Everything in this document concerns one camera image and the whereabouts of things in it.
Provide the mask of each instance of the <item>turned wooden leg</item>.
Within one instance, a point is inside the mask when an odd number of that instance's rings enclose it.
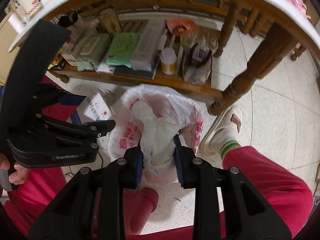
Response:
[[[226,46],[231,33],[233,31],[233,27],[236,26],[237,22],[237,15],[239,13],[239,10],[241,9],[241,4],[237,1],[231,1],[230,2],[230,8],[228,11],[228,14],[224,20],[222,29],[221,29],[221,35],[218,43],[218,49],[216,53],[214,54],[215,57],[220,57],[223,48]]]
[[[59,78],[63,83],[67,84],[70,78],[67,75],[57,74],[55,71],[49,70],[49,72],[55,77]]]
[[[232,83],[222,92],[223,99],[209,107],[209,113],[221,114],[242,95],[247,93],[256,79],[262,79],[282,61],[298,41],[285,29],[274,23],[247,63],[247,69],[235,77]]]
[[[297,48],[296,46],[294,46],[293,51],[294,53],[292,55],[290,55],[290,59],[292,61],[295,61],[298,57],[301,56],[301,54],[307,49],[307,47],[300,45],[299,48]]]
[[[259,10],[256,8],[252,8],[250,11],[249,16],[247,17],[247,21],[243,26],[241,26],[240,30],[243,34],[248,34],[250,29],[252,28],[253,24],[255,23],[255,20],[257,19],[257,16],[259,14]]]
[[[267,21],[267,16],[265,14],[259,14],[258,18],[253,24],[252,29],[250,30],[250,36],[255,37],[257,36],[258,32],[261,31],[262,25],[264,25]]]

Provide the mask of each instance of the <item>plastic container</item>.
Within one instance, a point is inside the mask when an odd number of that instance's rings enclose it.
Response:
[[[177,55],[174,49],[164,48],[160,54],[161,69],[166,75],[173,75],[177,70]]]
[[[27,15],[31,17],[42,7],[38,0],[16,0],[27,12]]]

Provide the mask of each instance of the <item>small white box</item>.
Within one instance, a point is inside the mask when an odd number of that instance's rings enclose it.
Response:
[[[114,115],[110,103],[110,100],[105,98],[103,92],[96,89],[80,103],[67,122],[82,125],[85,122],[108,120]]]

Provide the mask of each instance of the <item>white tissue paper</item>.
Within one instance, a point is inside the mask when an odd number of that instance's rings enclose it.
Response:
[[[145,184],[156,187],[177,182],[173,137],[181,127],[169,117],[157,118],[152,108],[143,101],[134,103],[130,119],[142,131],[140,147],[144,165],[142,179]],[[182,136],[180,141],[186,146]]]

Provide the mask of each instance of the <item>green striped sock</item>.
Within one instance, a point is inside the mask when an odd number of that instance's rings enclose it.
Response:
[[[233,146],[239,146],[240,147],[240,144],[233,140],[233,141],[228,141],[227,143],[225,143],[222,147],[221,147],[221,150],[220,150],[220,157],[223,158],[223,156],[228,152],[228,150],[233,147]]]

